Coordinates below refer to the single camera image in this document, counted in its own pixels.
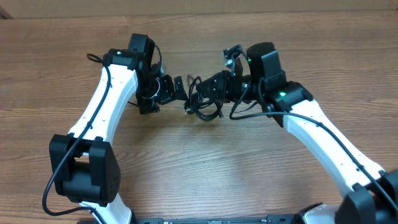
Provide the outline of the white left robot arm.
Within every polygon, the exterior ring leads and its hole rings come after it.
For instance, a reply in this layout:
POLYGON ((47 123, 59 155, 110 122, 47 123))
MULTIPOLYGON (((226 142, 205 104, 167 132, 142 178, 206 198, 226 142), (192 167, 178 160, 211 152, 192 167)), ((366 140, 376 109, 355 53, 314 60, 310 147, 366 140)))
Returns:
POLYGON ((180 78, 166 75, 161 61, 152 62, 158 49, 148 35, 133 34, 126 49, 110 49, 103 57, 87 54, 101 64, 101 80, 75 125, 50 140, 52 175, 42 196, 46 214, 86 210, 98 223, 136 222, 119 194, 121 170, 113 139, 121 115, 132 96, 141 114, 188 98, 180 78))

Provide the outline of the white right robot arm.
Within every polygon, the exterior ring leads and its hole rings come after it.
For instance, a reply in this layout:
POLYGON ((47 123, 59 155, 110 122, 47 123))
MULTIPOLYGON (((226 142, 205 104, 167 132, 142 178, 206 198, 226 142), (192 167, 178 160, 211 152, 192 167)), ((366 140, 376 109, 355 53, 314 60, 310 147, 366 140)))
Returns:
POLYGON ((255 101, 259 116, 274 118, 315 156, 337 186, 339 205, 317 203, 267 223, 396 223, 397 172, 387 172, 357 149, 326 117, 313 95, 289 81, 270 42, 225 49, 226 70, 200 82, 199 99, 255 101))

